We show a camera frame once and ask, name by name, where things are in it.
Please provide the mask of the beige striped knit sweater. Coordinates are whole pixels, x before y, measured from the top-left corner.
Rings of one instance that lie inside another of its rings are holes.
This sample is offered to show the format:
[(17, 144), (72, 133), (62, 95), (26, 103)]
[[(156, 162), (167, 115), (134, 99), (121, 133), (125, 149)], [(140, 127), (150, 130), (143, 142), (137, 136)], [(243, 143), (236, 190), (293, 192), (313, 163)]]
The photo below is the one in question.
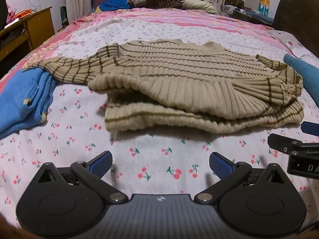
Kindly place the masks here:
[(302, 77), (290, 66), (207, 42), (179, 39), (110, 44), (82, 59), (30, 64), (68, 84), (105, 93), (110, 132), (153, 126), (228, 134), (247, 127), (301, 123)]

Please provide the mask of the teal knit garment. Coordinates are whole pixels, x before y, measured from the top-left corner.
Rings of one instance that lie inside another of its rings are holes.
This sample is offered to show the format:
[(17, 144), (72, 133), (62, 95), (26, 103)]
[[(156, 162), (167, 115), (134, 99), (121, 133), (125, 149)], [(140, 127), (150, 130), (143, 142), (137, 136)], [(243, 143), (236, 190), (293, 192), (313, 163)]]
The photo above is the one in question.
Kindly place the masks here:
[(318, 105), (319, 69), (289, 54), (285, 54), (283, 61), (301, 75), (303, 78), (304, 88), (311, 95), (314, 102)]

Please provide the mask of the white floral pillow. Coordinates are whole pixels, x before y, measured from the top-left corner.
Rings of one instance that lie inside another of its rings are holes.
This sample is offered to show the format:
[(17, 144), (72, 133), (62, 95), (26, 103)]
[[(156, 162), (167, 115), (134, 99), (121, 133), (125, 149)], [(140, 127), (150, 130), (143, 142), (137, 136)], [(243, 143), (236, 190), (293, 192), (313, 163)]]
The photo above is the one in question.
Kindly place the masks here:
[(318, 58), (303, 46), (293, 34), (278, 30), (270, 30), (269, 33), (273, 38), (282, 43), (296, 58), (318, 68)]

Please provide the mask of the blue knit garment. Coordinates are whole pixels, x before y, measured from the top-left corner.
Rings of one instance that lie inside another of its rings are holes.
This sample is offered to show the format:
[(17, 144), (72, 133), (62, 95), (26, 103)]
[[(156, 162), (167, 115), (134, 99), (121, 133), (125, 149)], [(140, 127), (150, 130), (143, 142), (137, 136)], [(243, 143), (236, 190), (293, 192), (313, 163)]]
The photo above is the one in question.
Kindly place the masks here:
[(1, 138), (45, 123), (57, 83), (41, 68), (16, 72), (1, 93)]

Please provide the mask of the dark wooden headboard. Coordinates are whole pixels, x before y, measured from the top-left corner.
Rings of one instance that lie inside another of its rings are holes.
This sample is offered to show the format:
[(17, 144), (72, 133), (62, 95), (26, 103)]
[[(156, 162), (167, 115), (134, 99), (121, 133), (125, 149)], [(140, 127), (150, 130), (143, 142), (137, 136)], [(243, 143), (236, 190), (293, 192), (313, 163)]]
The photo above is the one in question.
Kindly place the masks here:
[(293, 34), (302, 45), (318, 56), (318, 0), (280, 0), (273, 28)]

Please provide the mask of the yellow blue package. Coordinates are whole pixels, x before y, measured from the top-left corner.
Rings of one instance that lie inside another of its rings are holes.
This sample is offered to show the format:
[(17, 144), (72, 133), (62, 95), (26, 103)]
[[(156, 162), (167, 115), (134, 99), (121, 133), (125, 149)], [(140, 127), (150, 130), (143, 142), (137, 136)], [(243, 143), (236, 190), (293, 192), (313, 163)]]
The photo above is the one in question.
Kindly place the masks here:
[(268, 16), (270, 0), (259, 0), (258, 11), (263, 16)]

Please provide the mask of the dark bedside table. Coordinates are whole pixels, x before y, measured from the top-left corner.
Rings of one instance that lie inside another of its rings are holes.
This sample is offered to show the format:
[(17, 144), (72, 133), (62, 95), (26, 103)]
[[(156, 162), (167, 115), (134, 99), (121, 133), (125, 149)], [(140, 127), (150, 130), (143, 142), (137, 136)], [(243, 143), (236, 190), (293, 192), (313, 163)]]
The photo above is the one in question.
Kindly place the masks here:
[(273, 19), (244, 6), (243, 0), (225, 0), (224, 11), (234, 19), (272, 27)]

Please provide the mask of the wooden desk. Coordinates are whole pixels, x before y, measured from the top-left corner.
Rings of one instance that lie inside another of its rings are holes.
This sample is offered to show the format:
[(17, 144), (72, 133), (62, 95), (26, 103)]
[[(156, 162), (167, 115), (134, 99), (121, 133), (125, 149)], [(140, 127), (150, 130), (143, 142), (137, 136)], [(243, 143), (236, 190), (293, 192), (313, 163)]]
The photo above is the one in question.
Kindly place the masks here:
[(29, 14), (1, 31), (1, 77), (55, 34), (51, 8)]

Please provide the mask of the cream pillow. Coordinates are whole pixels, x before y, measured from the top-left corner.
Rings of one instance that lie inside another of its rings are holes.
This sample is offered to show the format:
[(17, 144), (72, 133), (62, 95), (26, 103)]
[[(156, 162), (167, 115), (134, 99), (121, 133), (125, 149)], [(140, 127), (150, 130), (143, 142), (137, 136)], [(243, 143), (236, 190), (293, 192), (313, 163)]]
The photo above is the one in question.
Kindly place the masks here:
[(186, 10), (203, 10), (208, 14), (215, 14), (216, 9), (207, 0), (182, 0), (182, 8)]

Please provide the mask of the blue yellow cloth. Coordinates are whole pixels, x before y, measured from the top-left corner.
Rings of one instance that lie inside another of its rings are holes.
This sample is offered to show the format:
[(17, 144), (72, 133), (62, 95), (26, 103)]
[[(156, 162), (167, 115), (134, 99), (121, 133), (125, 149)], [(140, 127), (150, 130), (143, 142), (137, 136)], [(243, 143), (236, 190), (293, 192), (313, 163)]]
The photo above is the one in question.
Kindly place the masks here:
[(99, 4), (96, 8), (96, 12), (101, 11), (116, 11), (116, 10), (129, 10), (132, 5), (128, 3), (128, 0), (106, 0)]

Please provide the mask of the orange object on desk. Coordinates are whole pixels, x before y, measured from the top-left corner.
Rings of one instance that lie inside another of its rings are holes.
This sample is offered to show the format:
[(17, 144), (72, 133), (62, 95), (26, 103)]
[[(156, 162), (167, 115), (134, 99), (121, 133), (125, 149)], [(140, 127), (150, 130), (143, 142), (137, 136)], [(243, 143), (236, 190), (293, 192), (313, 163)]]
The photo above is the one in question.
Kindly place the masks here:
[(21, 19), (21, 18), (24, 18), (24, 17), (30, 15), (31, 13), (32, 13), (31, 9), (23, 10), (23, 11), (15, 14), (15, 18)]

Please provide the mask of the black monitor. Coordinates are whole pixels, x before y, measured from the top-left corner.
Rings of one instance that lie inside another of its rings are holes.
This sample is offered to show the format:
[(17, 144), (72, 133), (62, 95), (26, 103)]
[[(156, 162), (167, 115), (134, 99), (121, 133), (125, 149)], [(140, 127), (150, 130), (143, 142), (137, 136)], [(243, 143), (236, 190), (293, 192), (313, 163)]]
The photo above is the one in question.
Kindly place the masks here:
[(6, 0), (0, 0), (0, 31), (7, 25), (8, 7)]

